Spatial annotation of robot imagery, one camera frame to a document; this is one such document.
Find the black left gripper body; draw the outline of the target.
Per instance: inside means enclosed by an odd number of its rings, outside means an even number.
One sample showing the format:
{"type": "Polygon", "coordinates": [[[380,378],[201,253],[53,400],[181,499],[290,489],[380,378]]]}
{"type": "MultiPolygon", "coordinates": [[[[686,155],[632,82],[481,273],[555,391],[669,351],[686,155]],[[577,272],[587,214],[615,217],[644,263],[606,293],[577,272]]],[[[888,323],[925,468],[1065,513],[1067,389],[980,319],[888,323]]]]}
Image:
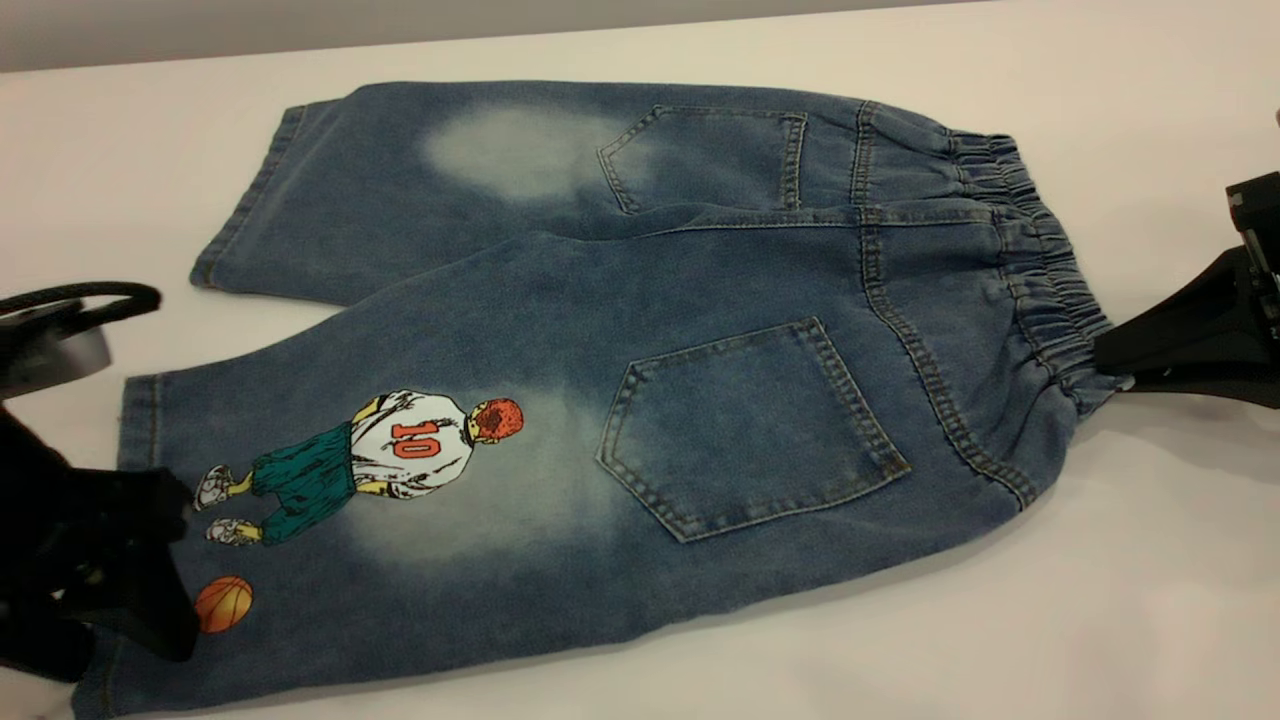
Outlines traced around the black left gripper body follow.
{"type": "Polygon", "coordinates": [[[3,411],[3,666],[76,683],[95,652],[95,633],[59,591],[82,585],[90,550],[81,523],[105,470],[77,468],[3,411]]]}

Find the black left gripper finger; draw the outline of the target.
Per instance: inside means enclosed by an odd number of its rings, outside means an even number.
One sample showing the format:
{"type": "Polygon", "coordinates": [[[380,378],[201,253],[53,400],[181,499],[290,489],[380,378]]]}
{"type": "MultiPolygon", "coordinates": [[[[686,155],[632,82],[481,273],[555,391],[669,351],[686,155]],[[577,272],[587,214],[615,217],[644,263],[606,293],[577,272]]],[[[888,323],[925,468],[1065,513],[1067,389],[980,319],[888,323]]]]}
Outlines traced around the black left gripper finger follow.
{"type": "Polygon", "coordinates": [[[91,471],[91,527],[105,539],[173,544],[187,536],[188,486],[165,468],[91,471]]]}
{"type": "Polygon", "coordinates": [[[96,626],[169,662],[192,657],[200,620],[168,544],[127,541],[102,574],[96,626]]]}

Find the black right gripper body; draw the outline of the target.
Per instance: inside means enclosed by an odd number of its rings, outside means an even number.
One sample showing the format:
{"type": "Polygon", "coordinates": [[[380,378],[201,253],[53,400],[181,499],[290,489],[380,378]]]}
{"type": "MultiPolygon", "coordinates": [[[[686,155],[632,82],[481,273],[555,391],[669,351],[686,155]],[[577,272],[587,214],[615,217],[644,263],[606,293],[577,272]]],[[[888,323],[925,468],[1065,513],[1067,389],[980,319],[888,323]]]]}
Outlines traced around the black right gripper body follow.
{"type": "Polygon", "coordinates": [[[1229,184],[1228,209],[1251,264],[1252,295],[1267,333],[1277,340],[1279,324],[1279,173],[1229,184]]]}

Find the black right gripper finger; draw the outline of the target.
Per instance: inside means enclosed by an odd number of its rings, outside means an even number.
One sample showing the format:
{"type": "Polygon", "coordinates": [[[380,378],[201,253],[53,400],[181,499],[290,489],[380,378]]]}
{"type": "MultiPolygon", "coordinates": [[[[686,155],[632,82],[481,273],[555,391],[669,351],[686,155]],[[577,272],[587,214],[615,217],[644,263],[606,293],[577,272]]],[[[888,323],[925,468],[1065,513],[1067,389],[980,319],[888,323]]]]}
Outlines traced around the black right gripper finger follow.
{"type": "Polygon", "coordinates": [[[1276,372],[1147,372],[1137,373],[1126,380],[1124,389],[1139,393],[1230,398],[1260,407],[1279,409],[1276,372]]]}
{"type": "Polygon", "coordinates": [[[1245,247],[1220,254],[1178,292],[1098,336],[1110,375],[1277,366],[1277,275],[1245,247]]]}

